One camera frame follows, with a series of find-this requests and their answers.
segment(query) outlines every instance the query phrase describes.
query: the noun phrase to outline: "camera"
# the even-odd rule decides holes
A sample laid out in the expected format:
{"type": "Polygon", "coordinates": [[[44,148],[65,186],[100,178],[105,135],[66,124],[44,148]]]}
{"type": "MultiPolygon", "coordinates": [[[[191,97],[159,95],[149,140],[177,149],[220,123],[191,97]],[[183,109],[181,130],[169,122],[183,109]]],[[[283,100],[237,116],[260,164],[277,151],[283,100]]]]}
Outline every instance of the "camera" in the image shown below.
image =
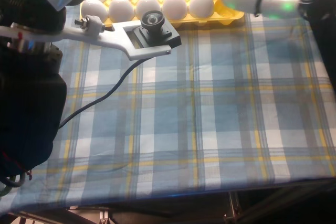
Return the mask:
{"type": "Polygon", "coordinates": [[[182,44],[178,32],[158,10],[146,12],[141,18],[141,26],[134,30],[134,34],[142,48],[162,45],[174,48],[182,44]]]}

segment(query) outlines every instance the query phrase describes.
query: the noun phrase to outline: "tablecloth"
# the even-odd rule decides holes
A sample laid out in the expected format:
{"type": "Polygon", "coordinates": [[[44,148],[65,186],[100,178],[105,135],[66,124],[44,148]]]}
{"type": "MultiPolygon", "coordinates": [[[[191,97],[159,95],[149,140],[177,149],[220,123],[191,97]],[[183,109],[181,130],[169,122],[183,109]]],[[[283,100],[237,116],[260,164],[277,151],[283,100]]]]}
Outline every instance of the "tablecloth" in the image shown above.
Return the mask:
{"type": "MultiPolygon", "coordinates": [[[[67,25],[78,16],[68,8],[67,25]]],[[[308,23],[245,15],[179,32],[171,55],[139,66],[58,132],[50,159],[0,200],[0,212],[335,176],[336,103],[308,23]]],[[[56,44],[63,118],[131,64],[117,50],[56,44]]]]}

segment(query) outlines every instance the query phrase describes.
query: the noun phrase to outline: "camera lens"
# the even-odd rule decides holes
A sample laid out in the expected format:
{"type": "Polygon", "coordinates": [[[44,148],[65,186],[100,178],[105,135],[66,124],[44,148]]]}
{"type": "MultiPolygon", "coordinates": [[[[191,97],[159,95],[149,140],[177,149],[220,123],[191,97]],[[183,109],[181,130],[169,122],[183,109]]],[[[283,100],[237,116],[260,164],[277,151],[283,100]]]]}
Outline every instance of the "camera lens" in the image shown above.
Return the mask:
{"type": "Polygon", "coordinates": [[[151,10],[142,16],[141,25],[148,31],[148,33],[155,34],[161,31],[164,21],[162,12],[151,10]]]}

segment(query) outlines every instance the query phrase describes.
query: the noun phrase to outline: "plaid tablecloth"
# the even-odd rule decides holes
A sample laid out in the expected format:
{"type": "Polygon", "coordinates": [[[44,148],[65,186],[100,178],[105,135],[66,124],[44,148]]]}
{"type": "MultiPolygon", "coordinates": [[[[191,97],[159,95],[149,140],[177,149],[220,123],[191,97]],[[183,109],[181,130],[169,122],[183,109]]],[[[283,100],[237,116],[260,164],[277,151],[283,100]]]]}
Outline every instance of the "plaid tablecloth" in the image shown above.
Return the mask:
{"type": "MultiPolygon", "coordinates": [[[[69,8],[68,24],[78,16],[69,8]]],[[[335,176],[336,103],[305,21],[246,15],[180,34],[172,55],[135,69],[60,130],[50,159],[0,200],[0,212],[335,176]]],[[[117,50],[57,45],[64,118],[131,64],[117,50]]]]}

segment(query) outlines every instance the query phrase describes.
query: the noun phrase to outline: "green light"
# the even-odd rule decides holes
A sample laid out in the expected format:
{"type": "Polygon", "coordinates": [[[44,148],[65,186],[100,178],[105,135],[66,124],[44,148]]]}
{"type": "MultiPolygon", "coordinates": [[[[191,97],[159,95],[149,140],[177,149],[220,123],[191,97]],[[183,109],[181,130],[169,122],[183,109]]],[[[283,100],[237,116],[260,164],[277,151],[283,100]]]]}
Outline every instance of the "green light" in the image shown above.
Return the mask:
{"type": "Polygon", "coordinates": [[[287,11],[287,12],[291,12],[291,11],[293,11],[294,8],[295,8],[295,6],[294,6],[294,4],[292,4],[292,3],[284,3],[284,4],[282,5],[282,9],[285,10],[285,11],[287,11]]]}
{"type": "Polygon", "coordinates": [[[234,3],[228,3],[226,6],[231,9],[236,9],[236,5],[234,3]]]}
{"type": "Polygon", "coordinates": [[[269,19],[280,19],[280,17],[277,15],[269,15],[268,18],[269,19]]]}

